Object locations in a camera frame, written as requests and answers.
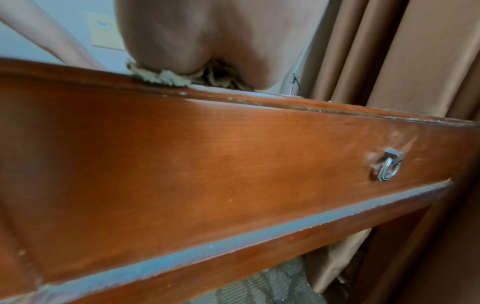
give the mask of bare skin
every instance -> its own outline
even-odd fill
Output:
[[[105,69],[80,42],[31,0],[0,0],[0,22],[69,66]]]
[[[280,81],[299,58],[327,0],[115,0],[130,55],[189,74],[210,59],[234,66],[255,89]]]

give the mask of metal ring pull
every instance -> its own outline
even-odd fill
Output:
[[[400,166],[404,159],[404,153],[392,148],[385,150],[383,157],[380,159],[382,163],[376,169],[376,179],[385,182],[394,177],[400,170]]]

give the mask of wall outlet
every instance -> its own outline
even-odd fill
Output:
[[[87,13],[91,45],[114,50],[125,50],[115,18],[95,13]]]

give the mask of wooden drawer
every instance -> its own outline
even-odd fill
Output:
[[[0,200],[61,281],[448,180],[480,135],[454,124],[4,78]]]

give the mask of floor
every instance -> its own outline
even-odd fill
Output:
[[[310,289],[304,260],[297,257],[209,292],[186,304],[327,304]]]

